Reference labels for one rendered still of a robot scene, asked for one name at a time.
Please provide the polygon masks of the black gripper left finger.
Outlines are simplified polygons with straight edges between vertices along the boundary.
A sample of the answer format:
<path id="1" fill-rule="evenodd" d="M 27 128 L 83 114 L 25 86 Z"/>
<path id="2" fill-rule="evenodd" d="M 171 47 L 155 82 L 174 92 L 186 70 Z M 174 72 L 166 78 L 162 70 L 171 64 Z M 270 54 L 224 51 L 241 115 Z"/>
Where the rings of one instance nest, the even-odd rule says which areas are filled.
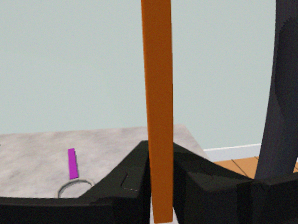
<path id="1" fill-rule="evenodd" d="M 149 140 L 80 197 L 0 197 L 0 224 L 150 224 Z"/>

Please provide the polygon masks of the grey loop with purple handle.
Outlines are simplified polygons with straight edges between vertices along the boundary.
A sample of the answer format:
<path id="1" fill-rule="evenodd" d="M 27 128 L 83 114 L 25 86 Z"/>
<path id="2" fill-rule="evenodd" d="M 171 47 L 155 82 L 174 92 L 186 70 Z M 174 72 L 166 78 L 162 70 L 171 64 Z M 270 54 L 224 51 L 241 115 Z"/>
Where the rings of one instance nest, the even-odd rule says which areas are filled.
<path id="1" fill-rule="evenodd" d="M 64 189 L 65 185 L 71 185 L 72 183 L 76 183 L 76 181 L 84 181 L 84 183 L 88 183 L 92 186 L 96 185 L 94 181 L 90 179 L 78 179 L 77 175 L 77 167 L 76 167 L 76 155 L 74 155 L 74 148 L 68 149 L 69 151 L 69 181 L 67 183 L 63 183 L 60 185 L 60 188 L 57 188 L 55 193 L 55 198 L 60 197 L 60 190 Z"/>

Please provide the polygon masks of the orange bar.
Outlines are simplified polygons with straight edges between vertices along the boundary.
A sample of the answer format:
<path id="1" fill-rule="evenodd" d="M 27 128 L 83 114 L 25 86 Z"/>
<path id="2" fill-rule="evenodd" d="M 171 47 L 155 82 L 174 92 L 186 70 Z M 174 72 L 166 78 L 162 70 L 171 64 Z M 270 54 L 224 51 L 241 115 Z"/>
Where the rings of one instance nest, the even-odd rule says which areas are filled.
<path id="1" fill-rule="evenodd" d="M 154 224 L 173 221 L 172 0 L 141 0 Z"/>

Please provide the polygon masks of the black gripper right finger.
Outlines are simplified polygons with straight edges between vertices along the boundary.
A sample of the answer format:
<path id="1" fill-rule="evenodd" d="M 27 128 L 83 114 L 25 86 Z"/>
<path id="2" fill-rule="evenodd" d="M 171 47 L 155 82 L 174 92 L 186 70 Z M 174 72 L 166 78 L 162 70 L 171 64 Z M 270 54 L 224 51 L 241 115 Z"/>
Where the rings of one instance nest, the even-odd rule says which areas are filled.
<path id="1" fill-rule="evenodd" d="M 298 172 L 253 180 L 174 143 L 178 224 L 279 224 L 298 216 Z"/>

